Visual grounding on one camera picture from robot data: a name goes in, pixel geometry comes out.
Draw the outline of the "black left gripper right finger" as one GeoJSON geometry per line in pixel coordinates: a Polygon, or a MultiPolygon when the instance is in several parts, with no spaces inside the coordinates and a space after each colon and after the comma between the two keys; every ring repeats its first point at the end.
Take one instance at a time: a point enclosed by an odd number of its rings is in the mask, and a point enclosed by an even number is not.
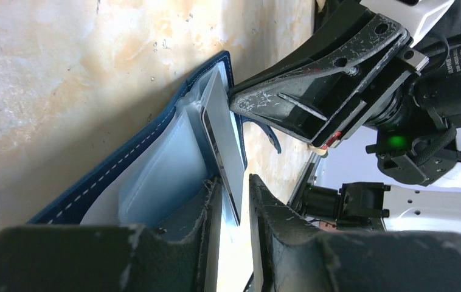
{"type": "Polygon", "coordinates": [[[249,177],[257,291],[461,291],[461,235],[325,232],[249,177]]]}

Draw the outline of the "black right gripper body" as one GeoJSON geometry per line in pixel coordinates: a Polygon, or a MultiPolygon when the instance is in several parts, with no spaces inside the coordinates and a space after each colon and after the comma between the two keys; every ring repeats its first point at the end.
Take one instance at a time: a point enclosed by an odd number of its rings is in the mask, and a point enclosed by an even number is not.
{"type": "Polygon", "coordinates": [[[461,165],[461,34],[421,49],[429,58],[421,75],[411,77],[366,121],[376,130],[374,154],[381,173],[399,183],[428,186],[461,165]]]}

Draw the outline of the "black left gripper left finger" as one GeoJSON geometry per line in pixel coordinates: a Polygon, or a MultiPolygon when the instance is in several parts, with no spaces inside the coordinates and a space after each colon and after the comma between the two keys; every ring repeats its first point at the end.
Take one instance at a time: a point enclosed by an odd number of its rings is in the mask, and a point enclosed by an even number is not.
{"type": "Polygon", "coordinates": [[[0,231],[0,291],[215,291],[221,178],[156,228],[21,225],[0,231]]]}

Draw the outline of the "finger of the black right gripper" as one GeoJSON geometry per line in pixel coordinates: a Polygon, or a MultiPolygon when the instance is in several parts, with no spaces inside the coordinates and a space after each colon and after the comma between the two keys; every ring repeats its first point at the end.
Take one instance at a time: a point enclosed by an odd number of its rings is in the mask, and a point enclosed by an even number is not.
{"type": "Polygon", "coordinates": [[[325,1],[322,10],[315,12],[313,34],[306,42],[275,65],[235,85],[230,89],[230,94],[236,95],[252,86],[320,60],[355,36],[374,16],[375,12],[361,5],[359,1],[325,1]]]}
{"type": "Polygon", "coordinates": [[[342,131],[366,107],[362,93],[409,39],[383,15],[332,53],[236,95],[230,109],[316,146],[342,131]]]}

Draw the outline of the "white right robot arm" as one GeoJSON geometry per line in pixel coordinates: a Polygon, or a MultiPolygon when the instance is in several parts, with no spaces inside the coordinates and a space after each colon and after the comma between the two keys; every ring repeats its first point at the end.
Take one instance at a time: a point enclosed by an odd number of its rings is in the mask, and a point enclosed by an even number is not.
{"type": "Polygon", "coordinates": [[[314,34],[274,66],[235,85],[230,109],[320,150],[360,127],[381,182],[328,189],[302,181],[288,201],[335,228],[461,233],[461,193],[427,186],[461,169],[461,12],[452,4],[422,41],[359,1],[329,2],[314,34]]]}

